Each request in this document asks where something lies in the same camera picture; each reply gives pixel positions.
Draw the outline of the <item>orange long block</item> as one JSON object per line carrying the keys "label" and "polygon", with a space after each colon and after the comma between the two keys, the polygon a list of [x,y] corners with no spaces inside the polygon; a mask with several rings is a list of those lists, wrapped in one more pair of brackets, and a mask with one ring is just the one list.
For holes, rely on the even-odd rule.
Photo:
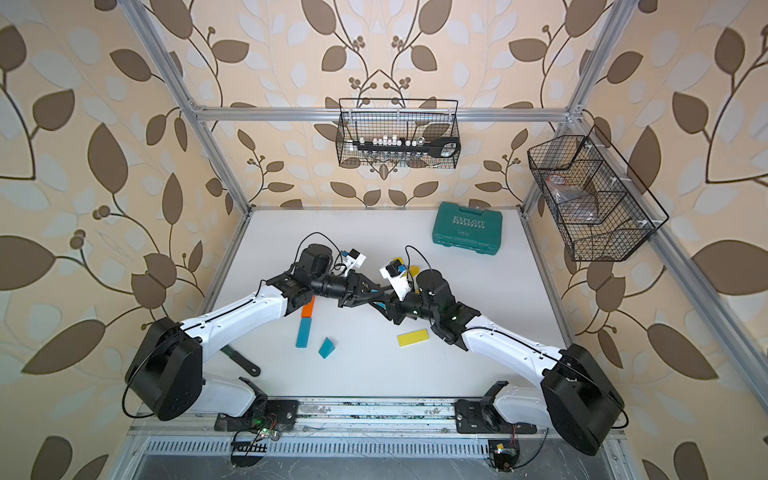
{"label": "orange long block", "polygon": [[312,319],[312,314],[313,314],[313,311],[314,311],[315,300],[316,300],[316,298],[312,297],[310,302],[302,308],[302,311],[301,311],[301,318],[302,319]]}

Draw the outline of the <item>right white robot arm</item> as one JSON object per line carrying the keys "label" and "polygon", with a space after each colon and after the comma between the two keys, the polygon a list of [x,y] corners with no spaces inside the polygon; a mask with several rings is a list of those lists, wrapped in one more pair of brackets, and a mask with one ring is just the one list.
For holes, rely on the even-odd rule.
{"label": "right white robot arm", "polygon": [[367,303],[397,324],[405,318],[428,321],[445,343],[490,358],[538,389],[528,396],[494,393],[492,408],[505,422],[552,428],[571,447],[594,456],[627,416],[618,390],[584,347],[559,349],[503,328],[458,301],[437,270],[421,272],[416,291],[403,284],[371,288]]}

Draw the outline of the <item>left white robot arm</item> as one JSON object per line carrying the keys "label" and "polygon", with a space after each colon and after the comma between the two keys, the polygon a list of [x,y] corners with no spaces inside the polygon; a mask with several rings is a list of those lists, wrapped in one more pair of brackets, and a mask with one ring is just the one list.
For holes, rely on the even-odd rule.
{"label": "left white robot arm", "polygon": [[334,255],[322,244],[306,247],[287,271],[261,283],[241,300],[182,322],[155,321],[125,376],[151,415],[169,421],[190,413],[243,417],[257,404],[261,390],[250,380],[204,375],[214,354],[253,330],[308,305],[315,297],[335,299],[339,307],[387,300],[381,286],[353,268],[333,273]]}

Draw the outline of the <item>long yellow block lower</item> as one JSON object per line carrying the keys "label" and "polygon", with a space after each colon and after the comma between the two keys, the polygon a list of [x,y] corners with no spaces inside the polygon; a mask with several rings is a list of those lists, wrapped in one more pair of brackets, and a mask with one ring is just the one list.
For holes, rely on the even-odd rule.
{"label": "long yellow block lower", "polygon": [[397,336],[398,346],[405,348],[429,340],[429,333],[426,329],[415,330]]}

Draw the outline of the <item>teal triangle block lower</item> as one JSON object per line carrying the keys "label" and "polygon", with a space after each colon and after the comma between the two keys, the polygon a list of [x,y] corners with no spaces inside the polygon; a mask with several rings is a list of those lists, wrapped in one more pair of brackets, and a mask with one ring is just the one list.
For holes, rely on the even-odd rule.
{"label": "teal triangle block lower", "polygon": [[318,354],[323,359],[327,359],[334,352],[335,348],[335,343],[330,338],[325,338],[318,349]]}

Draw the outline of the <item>green plastic tool case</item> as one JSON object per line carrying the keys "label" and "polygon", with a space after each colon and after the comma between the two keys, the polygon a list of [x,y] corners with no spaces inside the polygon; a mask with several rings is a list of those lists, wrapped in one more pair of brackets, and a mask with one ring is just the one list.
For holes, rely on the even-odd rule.
{"label": "green plastic tool case", "polygon": [[502,241],[503,215],[493,210],[442,202],[432,231],[432,241],[479,254],[495,255]]}

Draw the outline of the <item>dark green hand tool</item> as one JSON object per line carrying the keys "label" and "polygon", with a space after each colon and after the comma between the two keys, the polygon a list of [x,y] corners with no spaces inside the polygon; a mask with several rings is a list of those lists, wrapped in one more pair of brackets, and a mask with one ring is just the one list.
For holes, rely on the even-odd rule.
{"label": "dark green hand tool", "polygon": [[258,377],[261,375],[261,369],[231,345],[224,346],[221,349],[221,352],[251,377]]}

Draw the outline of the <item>plastic bag in basket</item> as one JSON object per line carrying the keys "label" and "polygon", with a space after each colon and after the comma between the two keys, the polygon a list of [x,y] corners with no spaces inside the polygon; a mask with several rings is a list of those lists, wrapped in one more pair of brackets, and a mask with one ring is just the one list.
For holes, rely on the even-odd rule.
{"label": "plastic bag in basket", "polygon": [[547,187],[564,223],[595,224],[599,220],[598,199],[595,193],[567,185],[558,175],[546,180]]}

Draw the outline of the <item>socket rail with sockets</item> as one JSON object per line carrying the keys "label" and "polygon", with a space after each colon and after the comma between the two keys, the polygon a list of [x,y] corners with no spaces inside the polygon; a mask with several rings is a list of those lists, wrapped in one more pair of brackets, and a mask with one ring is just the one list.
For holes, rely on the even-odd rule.
{"label": "socket rail with sockets", "polygon": [[458,137],[439,137],[431,142],[421,137],[416,140],[379,138],[364,142],[346,142],[344,149],[385,157],[428,157],[442,160],[457,157],[461,152],[461,143]]}

